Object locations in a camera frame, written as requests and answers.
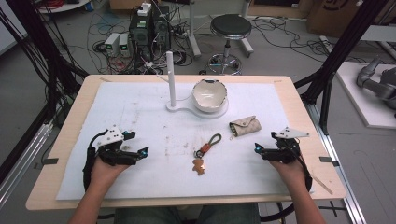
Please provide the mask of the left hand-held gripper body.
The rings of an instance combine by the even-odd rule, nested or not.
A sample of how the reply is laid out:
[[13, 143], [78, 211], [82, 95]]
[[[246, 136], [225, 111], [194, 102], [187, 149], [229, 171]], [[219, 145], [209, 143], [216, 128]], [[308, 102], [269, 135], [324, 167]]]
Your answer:
[[122, 131], [113, 125], [111, 128], [95, 135], [88, 147], [94, 156], [98, 156], [109, 165], [135, 165], [135, 152], [122, 150], [120, 147], [126, 140], [123, 139]]

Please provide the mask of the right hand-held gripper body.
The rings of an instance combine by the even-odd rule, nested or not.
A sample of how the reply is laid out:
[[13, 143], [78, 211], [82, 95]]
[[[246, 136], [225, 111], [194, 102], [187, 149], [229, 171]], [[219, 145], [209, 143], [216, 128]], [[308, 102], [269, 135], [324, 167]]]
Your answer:
[[277, 136], [279, 139], [276, 140], [276, 148], [265, 148], [268, 150], [268, 153], [261, 156], [267, 161], [290, 163], [301, 156], [299, 138], [309, 137], [310, 134], [286, 127], [282, 131], [279, 131]]

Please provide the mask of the person's left hand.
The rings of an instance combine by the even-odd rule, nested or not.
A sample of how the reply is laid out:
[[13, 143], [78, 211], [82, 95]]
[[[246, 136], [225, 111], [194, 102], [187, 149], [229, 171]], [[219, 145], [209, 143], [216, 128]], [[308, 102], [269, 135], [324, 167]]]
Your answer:
[[129, 165], [116, 164], [112, 166], [97, 158], [92, 168], [89, 189], [108, 191], [118, 176], [128, 168]]

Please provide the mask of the person's right hand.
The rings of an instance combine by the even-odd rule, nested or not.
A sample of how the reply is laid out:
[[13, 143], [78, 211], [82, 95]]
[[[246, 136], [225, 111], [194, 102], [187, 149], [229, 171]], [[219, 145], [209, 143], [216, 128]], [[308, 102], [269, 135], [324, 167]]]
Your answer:
[[278, 171], [288, 189], [305, 189], [304, 170], [299, 162], [285, 164], [271, 161], [270, 164]]

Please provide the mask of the white table mat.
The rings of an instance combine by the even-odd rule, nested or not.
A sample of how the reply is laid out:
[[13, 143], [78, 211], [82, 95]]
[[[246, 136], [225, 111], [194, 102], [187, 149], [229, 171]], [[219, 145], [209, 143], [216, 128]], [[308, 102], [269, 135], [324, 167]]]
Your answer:
[[[287, 194], [277, 171], [254, 151], [256, 143], [275, 147], [271, 132], [289, 124], [275, 86], [229, 83], [226, 88], [227, 112], [201, 119], [189, 111], [168, 111], [164, 82], [101, 84], [66, 165], [58, 199], [82, 197], [86, 150], [95, 135], [113, 125], [136, 133], [123, 148], [148, 147], [148, 156], [117, 178], [109, 199]], [[234, 137], [229, 123], [250, 116], [262, 129]], [[192, 170], [193, 153], [215, 133], [222, 139], [204, 155], [205, 173], [198, 175]]]

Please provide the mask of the beige patterned key pouch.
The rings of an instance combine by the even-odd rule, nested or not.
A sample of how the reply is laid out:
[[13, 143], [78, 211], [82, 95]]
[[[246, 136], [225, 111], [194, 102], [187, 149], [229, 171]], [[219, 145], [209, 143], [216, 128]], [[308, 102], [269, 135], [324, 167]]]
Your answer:
[[234, 137], [255, 133], [262, 129], [260, 122], [255, 116], [231, 121], [229, 127]]

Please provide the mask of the thin wooden stick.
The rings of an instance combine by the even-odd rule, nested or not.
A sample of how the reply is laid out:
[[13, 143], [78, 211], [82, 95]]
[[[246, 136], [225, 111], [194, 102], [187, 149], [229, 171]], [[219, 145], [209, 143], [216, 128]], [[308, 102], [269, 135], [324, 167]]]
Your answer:
[[323, 181], [321, 181], [318, 177], [311, 175], [312, 178], [320, 185], [322, 186], [329, 194], [333, 195], [333, 191], [328, 187]]

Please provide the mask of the white jagged-rim bowl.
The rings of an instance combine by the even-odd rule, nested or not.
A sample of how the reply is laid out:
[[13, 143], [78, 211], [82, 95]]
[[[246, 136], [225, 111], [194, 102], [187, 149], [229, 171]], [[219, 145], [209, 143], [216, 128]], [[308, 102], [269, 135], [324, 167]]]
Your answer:
[[228, 92], [217, 79], [202, 79], [191, 92], [194, 106], [205, 113], [217, 113], [228, 106]]

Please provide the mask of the person's legs in jeans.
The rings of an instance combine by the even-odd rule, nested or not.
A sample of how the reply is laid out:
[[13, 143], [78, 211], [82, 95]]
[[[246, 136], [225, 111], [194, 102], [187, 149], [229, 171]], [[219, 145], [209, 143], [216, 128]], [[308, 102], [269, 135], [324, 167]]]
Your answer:
[[[178, 210], [169, 207], [132, 207], [115, 211], [114, 224], [182, 224]], [[255, 203], [204, 205], [195, 224], [261, 224]]]

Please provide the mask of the white floor board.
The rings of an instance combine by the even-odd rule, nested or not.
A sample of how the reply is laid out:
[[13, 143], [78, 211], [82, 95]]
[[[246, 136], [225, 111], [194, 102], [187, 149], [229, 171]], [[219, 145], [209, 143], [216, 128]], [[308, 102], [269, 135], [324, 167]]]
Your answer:
[[366, 63], [344, 62], [337, 76], [366, 127], [396, 130], [396, 110], [386, 106], [375, 94], [356, 84], [359, 71]]

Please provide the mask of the small white power box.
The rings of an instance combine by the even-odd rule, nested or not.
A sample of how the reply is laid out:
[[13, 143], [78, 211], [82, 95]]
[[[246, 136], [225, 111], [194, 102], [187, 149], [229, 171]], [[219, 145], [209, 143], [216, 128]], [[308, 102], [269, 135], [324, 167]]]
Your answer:
[[120, 34], [119, 46], [120, 46], [120, 54], [123, 57], [131, 56], [129, 36], [126, 33]]
[[116, 57], [120, 53], [120, 35], [111, 34], [105, 41], [105, 47], [108, 56]]

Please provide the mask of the black computer tower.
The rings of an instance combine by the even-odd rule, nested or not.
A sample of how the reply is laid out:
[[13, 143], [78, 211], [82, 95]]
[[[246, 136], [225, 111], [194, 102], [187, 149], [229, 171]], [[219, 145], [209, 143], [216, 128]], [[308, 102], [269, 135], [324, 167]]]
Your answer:
[[129, 26], [133, 55], [137, 62], [152, 62], [156, 51], [162, 54], [171, 48], [170, 8], [151, 4], [147, 16], [138, 16], [137, 10], [140, 7], [141, 5], [134, 8]]

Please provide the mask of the black round stool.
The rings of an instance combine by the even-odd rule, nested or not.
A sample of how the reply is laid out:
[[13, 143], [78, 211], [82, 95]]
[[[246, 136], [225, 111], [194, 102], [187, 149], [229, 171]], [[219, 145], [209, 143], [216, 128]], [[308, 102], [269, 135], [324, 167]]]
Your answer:
[[251, 23], [238, 14], [217, 16], [210, 24], [214, 35], [226, 40], [222, 53], [210, 57], [206, 67], [215, 74], [239, 75], [242, 70], [241, 60], [230, 53], [232, 40], [243, 40], [251, 33]]

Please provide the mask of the white table leg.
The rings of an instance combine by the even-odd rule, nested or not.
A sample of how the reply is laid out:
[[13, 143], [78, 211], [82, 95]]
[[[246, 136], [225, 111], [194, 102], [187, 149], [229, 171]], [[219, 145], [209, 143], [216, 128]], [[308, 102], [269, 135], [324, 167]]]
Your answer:
[[194, 4], [195, 4], [195, 0], [189, 0], [189, 31], [188, 31], [188, 39], [189, 39], [189, 43], [191, 45], [191, 50], [193, 53], [193, 56], [195, 58], [199, 58], [202, 56], [201, 51], [199, 49], [196, 37], [195, 37], [195, 33], [194, 33], [194, 19], [195, 19], [195, 15], [194, 15]]

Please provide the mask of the white power strip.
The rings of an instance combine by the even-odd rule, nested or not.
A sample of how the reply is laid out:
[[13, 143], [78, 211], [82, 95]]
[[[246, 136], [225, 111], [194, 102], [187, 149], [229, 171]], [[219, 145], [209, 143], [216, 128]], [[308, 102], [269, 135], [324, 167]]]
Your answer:
[[147, 16], [151, 10], [151, 3], [142, 3], [141, 7], [137, 10], [138, 16]]

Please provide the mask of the cardboard box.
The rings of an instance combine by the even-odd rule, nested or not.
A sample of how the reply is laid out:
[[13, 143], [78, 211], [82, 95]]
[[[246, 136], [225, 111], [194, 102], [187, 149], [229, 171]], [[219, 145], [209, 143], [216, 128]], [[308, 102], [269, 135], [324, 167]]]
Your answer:
[[306, 20], [306, 30], [311, 34], [340, 37], [367, 1], [314, 0]]

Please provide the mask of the bear charm keychain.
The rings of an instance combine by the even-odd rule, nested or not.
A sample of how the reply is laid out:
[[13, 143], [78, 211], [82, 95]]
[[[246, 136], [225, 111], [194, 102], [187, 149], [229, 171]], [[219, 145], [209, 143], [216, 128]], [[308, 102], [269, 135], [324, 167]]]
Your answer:
[[215, 133], [207, 143], [204, 143], [201, 148], [193, 153], [194, 159], [192, 161], [192, 170], [198, 175], [203, 175], [205, 173], [205, 162], [204, 155], [218, 142], [222, 139], [220, 133]]

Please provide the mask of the white stand with post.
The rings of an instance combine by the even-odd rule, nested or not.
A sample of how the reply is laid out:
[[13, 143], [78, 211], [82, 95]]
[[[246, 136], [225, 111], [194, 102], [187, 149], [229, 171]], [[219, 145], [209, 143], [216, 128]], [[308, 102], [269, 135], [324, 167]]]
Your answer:
[[169, 94], [170, 94], [170, 101], [166, 104], [166, 108], [168, 111], [170, 111], [170, 112], [189, 111], [192, 114], [194, 114], [196, 117], [199, 117], [202, 119], [217, 119], [217, 118], [222, 117], [227, 112], [229, 102], [228, 102], [228, 106], [220, 112], [205, 113], [205, 112], [199, 111], [194, 106], [191, 93], [187, 98], [178, 100], [176, 98], [176, 79], [175, 79], [175, 73], [174, 73], [173, 52], [168, 50], [165, 53], [165, 57], [166, 57], [167, 75], [168, 75], [168, 78], [165, 81], [168, 83]]

